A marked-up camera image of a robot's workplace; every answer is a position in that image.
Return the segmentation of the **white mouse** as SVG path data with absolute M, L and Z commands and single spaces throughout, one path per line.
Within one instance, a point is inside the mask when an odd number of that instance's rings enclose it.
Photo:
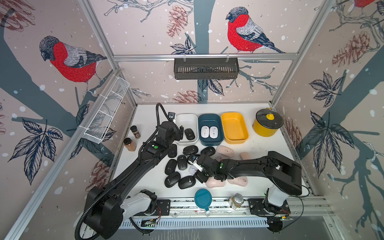
M 216 126 L 210 127 L 210 133 L 209 136 L 211 139 L 216 139 L 219 135 L 219 130 Z
M 201 137 L 206 139 L 210 136 L 210 128 L 208 126 L 202 126 L 201 128 Z
M 199 169 L 196 168 L 195 166 L 190 166 L 190 168 L 189 168 L 189 172 L 192 176 L 194 176 L 198 171 L 199 171 Z

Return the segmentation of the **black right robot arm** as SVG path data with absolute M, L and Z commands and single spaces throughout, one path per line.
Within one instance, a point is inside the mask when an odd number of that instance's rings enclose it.
M 220 162 L 201 154 L 193 164 L 222 182 L 239 177 L 269 179 L 273 186 L 266 193 L 264 202 L 267 207 L 281 208 L 289 196 L 302 194 L 302 167 L 275 151 L 269 151 L 266 156 L 257 159 L 224 159 Z

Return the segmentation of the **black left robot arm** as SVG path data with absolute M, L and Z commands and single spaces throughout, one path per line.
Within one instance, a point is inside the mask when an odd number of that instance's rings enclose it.
M 175 113 L 165 112 L 164 115 L 164 122 L 159 116 L 156 117 L 156 129 L 140 147 L 137 159 L 104 187 L 90 190 L 84 212 L 75 227 L 76 240 L 82 239 L 80 231 L 83 224 L 95 231 L 95 235 L 90 237 L 92 240 L 99 236 L 108 239 L 126 218 L 155 209 L 154 193 L 144 190 L 131 198 L 128 194 L 170 152 L 174 141 L 183 138 L 184 129 L 175 124 Z

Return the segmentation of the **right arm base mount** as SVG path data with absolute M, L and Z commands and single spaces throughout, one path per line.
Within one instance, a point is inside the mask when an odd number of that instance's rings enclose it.
M 252 215 L 259 217 L 282 217 L 291 214 L 287 200 L 284 201 L 281 207 L 276 207 L 267 202 L 266 198 L 251 198 L 247 199 Z

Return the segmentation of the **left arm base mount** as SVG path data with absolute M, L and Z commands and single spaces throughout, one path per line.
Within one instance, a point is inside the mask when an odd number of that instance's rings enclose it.
M 171 200 L 157 199 L 155 216 L 169 216 L 171 208 Z

